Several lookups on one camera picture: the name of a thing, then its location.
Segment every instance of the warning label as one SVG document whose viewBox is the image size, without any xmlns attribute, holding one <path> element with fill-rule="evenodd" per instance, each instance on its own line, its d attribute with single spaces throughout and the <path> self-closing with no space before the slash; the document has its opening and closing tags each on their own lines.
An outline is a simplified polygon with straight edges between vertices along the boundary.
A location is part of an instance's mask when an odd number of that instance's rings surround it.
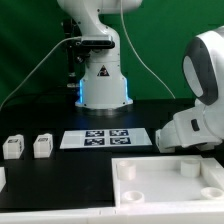
<svg viewBox="0 0 224 224">
<path fill-rule="evenodd" d="M 110 76 L 106 67 L 103 65 L 103 67 L 100 69 L 99 73 L 97 76 Z"/>
</svg>

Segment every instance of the small white cube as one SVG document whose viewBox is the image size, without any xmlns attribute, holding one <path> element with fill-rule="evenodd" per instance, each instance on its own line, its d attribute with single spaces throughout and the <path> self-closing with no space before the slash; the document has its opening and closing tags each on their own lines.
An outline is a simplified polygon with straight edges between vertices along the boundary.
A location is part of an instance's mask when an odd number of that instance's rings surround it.
<svg viewBox="0 0 224 224">
<path fill-rule="evenodd" d="M 6 184 L 6 178 L 5 178 L 5 168 L 0 167 L 0 192 L 2 191 L 3 187 Z"/>
<path fill-rule="evenodd" d="M 51 134 L 38 135 L 33 144 L 34 158 L 48 158 L 53 149 L 53 138 Z"/>
<path fill-rule="evenodd" d="M 9 136 L 3 145 L 4 159 L 19 159 L 24 150 L 22 135 Z"/>
</svg>

